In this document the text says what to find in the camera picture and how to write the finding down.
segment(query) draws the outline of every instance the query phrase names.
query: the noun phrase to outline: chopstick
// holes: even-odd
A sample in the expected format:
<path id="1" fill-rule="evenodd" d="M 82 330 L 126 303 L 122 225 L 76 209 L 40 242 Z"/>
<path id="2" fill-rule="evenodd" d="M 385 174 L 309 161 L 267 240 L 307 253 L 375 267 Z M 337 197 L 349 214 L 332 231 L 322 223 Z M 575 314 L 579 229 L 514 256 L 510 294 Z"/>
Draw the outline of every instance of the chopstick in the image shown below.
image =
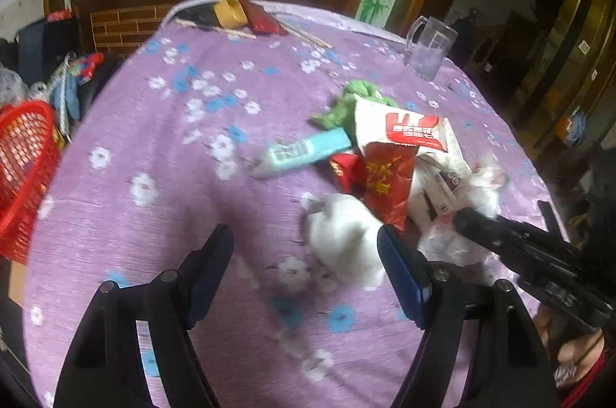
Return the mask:
<path id="1" fill-rule="evenodd" d="M 235 29 L 224 29 L 223 27 L 215 27 L 214 25 L 210 26 L 210 25 L 199 25 L 196 22 L 193 22 L 192 20 L 185 20 L 182 18 L 176 18 L 175 22 L 177 24 L 180 25 L 184 25 L 187 27 L 196 27 L 198 29 L 201 30 L 215 30 L 217 32 L 226 32 L 227 34 L 235 34 L 238 37 L 245 37 L 248 39 L 257 39 L 257 37 L 254 34 L 250 34 L 248 32 L 244 32 L 242 30 L 235 30 Z"/>
<path id="2" fill-rule="evenodd" d="M 329 44 L 327 41 L 323 41 L 321 38 L 311 34 L 310 32 L 307 32 L 306 30 L 302 29 L 301 27 L 297 27 L 296 25 L 291 25 L 288 24 L 287 22 L 285 22 L 284 20 L 277 18 L 278 22 L 280 22 L 280 25 L 282 25 L 282 28 L 284 30 L 286 30 L 287 32 L 290 32 L 291 34 L 303 39 L 304 41 L 309 41 L 310 43 L 315 43 L 316 45 L 328 49 L 328 50 L 333 50 L 334 47 Z"/>

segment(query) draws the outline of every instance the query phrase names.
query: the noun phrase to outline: basket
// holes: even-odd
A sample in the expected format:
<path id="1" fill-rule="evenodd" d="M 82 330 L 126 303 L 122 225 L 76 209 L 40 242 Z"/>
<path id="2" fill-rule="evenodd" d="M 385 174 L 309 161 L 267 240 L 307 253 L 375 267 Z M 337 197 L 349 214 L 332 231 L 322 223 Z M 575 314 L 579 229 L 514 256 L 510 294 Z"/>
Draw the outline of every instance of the basket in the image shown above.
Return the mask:
<path id="1" fill-rule="evenodd" d="M 0 254 L 25 264 L 39 205 L 60 161 L 54 112 L 25 102 L 0 116 Z"/>

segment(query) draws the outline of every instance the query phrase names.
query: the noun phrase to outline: purple tablecloth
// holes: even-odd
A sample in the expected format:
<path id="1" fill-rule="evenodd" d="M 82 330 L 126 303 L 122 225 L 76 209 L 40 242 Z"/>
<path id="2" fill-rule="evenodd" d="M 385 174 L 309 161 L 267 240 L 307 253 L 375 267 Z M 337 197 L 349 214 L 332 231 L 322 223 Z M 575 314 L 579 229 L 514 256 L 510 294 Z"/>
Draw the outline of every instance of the purple tablecloth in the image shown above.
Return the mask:
<path id="1" fill-rule="evenodd" d="M 509 174 L 502 214 L 543 225 L 535 200 L 549 199 L 546 187 L 457 67 L 446 62 L 427 83 L 405 66 L 401 44 L 352 31 L 363 24 L 285 10 L 335 51 L 172 22 L 126 61 L 79 129 L 39 211 L 28 262 L 27 353 L 48 406 L 100 283 L 149 282 L 201 247 L 218 222 L 232 226 L 235 254 L 190 336 L 223 407 L 389 406 L 421 331 L 403 318 L 387 279 L 375 291 L 339 285 L 303 247 L 307 203 L 335 186 L 316 168 L 266 181 L 246 174 L 268 144 L 313 134 L 309 116 L 327 110 L 348 80 L 448 116 L 469 163 L 492 150 Z M 139 339 L 153 401 L 166 406 L 143 324 Z M 460 397 L 464 344 L 445 406 Z"/>

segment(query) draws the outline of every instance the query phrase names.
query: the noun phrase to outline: white and red package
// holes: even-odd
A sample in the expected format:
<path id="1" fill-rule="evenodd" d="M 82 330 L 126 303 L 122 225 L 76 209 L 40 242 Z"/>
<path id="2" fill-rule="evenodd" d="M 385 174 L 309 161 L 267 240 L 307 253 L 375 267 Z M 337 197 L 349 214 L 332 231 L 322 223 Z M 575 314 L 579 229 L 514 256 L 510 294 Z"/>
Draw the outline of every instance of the white and red package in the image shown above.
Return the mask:
<path id="1" fill-rule="evenodd" d="M 438 116 L 396 109 L 357 97 L 357 145 L 364 152 L 370 142 L 397 143 L 447 152 L 445 123 Z"/>

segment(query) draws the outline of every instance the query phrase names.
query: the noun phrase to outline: glass mug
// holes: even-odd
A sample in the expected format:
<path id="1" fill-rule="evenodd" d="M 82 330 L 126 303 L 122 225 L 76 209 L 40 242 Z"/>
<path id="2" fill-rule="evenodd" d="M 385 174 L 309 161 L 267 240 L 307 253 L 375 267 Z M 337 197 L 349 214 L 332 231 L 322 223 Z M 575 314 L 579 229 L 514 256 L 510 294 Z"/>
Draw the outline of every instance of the glass mug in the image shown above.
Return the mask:
<path id="1" fill-rule="evenodd" d="M 417 43 L 413 43 L 413 36 L 422 24 L 426 26 Z M 407 34 L 407 50 L 411 52 L 409 64 L 415 73 L 426 81 L 432 81 L 457 37 L 458 33 L 440 20 L 419 17 Z"/>

